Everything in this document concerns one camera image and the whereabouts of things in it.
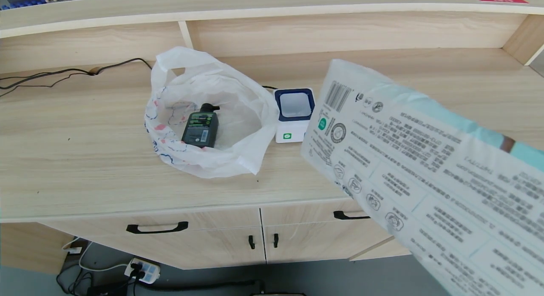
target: wooden cabinet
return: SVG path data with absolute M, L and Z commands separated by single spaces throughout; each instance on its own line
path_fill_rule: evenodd
M 261 217 L 258 208 L 247 208 L 228 211 L 104 216 L 63 221 L 41 221 L 41 224 L 75 236 L 88 237 L 129 235 L 130 232 L 127 232 L 129 225 L 138 225 L 140 229 L 169 230 L 180 222 L 187 222 L 187 230 L 241 228 L 260 226 Z
M 388 237 L 371 219 L 264 228 L 268 263 L 349 259 Z
M 341 211 L 348 216 L 366 216 L 353 199 L 340 201 L 306 203 L 298 205 L 280 205 L 261 208 L 263 226 L 302 224 L 305 222 L 334 221 L 335 211 Z
M 73 239 L 37 222 L 1 224 L 0 236 L 0 267 L 53 274 L 60 272 L 66 258 L 62 246 Z
M 266 263 L 260 227 L 92 236 L 93 242 L 182 269 Z
M 355 255 L 350 259 L 350 261 L 358 261 L 365 259 L 377 259 L 385 257 L 395 257 L 395 256 L 405 256 L 411 255 L 408 248 L 402 246 L 394 236 L 389 237 L 384 242 L 380 242 L 371 248 Z
M 371 259 L 402 251 L 387 244 L 391 236 L 352 199 L 42 223 L 182 269 Z

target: cabinet drawer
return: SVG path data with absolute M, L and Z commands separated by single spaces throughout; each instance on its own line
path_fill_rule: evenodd
M 304 205 L 286 205 L 261 208 L 263 226 L 303 224 L 306 222 L 336 221 L 334 212 L 340 211 L 348 217 L 367 216 L 353 199 L 335 202 L 319 202 Z
M 266 263 L 260 227 L 92 236 L 104 246 L 181 269 Z
M 208 230 L 260 226 L 258 208 L 229 209 L 141 216 L 110 216 L 76 218 L 62 221 L 41 221 L 41 224 L 74 236 L 131 235 L 175 230 Z

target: wooden shelf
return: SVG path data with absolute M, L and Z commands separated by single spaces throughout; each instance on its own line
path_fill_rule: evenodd
M 544 14 L 530 4 L 478 0 L 77 0 L 0 11 L 0 38 L 77 28 L 244 17 L 383 11 Z
M 318 92 L 332 58 L 374 68 L 484 127 L 544 149 L 544 78 L 499 48 L 222 60 L 263 85 L 309 86 Z M 149 77 L 143 64 L 133 63 L 96 77 L 72 77 L 53 89 L 22 87 L 2 97 L 1 220 L 344 197 L 299 156 L 297 143 L 272 142 L 257 176 L 206 180 L 162 163 L 143 126 Z M 50 77 L 33 84 L 56 80 Z

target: wood grain surface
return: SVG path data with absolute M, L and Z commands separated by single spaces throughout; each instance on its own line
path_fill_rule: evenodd
M 66 257 L 62 246 L 73 238 L 37 222 L 2 224 L 0 263 L 2 266 L 56 275 Z
M 380 244 L 375 248 L 370 248 L 369 250 L 363 251 L 358 255 L 355 255 L 350 259 L 350 261 L 366 260 L 366 259 L 377 259 L 377 258 L 386 258 L 386 257 L 396 257 L 396 256 L 405 256 L 411 255 L 408 248 L 402 246 L 398 240 L 391 236 L 391 240 Z
M 253 236 L 255 249 L 248 237 Z M 264 264 L 260 227 L 132 236 L 92 236 L 93 242 L 180 269 Z
M 348 216 L 367 215 L 356 201 L 346 196 L 346 199 L 335 202 L 263 207 L 261 208 L 261 217 L 263 226 L 339 221 L 334 218 L 334 211 L 344 211 Z
M 332 58 L 374 68 L 484 127 L 544 149 L 544 78 L 501 49 L 223 60 L 260 84 L 311 87 L 319 96 Z M 95 77 L 73 77 L 55 88 L 20 88 L 0 98 L 0 220 L 141 215 L 345 197 L 301 158 L 299 143 L 271 142 L 257 176 L 200 179 L 164 164 L 143 125 L 149 76 L 145 65 L 134 62 Z
M 0 11 L 0 38 L 77 28 L 186 20 L 380 11 L 544 14 L 529 4 L 478 0 L 76 0 Z
M 274 248 L 276 233 L 278 247 Z M 348 259 L 388 237 L 389 234 L 372 219 L 264 228 L 268 263 Z
M 382 12 L 197 21 L 215 57 L 397 48 L 501 48 L 524 14 Z
M 504 50 L 523 65 L 530 65 L 544 50 L 544 15 L 528 15 Z
M 185 46 L 177 23 L 147 23 L 76 29 L 8 38 L 0 43 L 0 74 L 32 69 L 103 66 L 155 56 Z
M 220 228 L 242 228 L 261 225 L 261 216 L 258 208 L 233 209 L 229 211 L 208 211 L 193 213 L 173 213 L 142 216 L 109 216 L 99 218 L 81 218 L 78 220 L 41 221 L 41 224 L 51 228 L 68 232 L 75 236 L 129 236 L 128 225 L 146 226 L 153 230 L 171 230 L 180 221 L 188 222 L 187 231 Z

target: gray floor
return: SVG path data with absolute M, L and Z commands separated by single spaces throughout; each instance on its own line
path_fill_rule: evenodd
M 101 268 L 128 263 L 132 255 L 93 244 L 84 265 Z M 123 268 L 95 273 L 95 285 L 126 280 Z M 62 275 L 69 285 L 77 275 L 74 268 Z M 200 285 L 224 281 L 262 279 L 267 292 L 299 292 L 307 296 L 449 296 L 412 256 L 358 262 L 344 260 L 253 265 L 247 267 L 180 270 L 162 265 L 160 286 Z M 154 292 L 136 289 L 137 296 L 249 296 L 256 287 L 229 287 L 194 292 Z M 19 269 L 0 269 L 2 296 L 62 296 L 54 275 Z

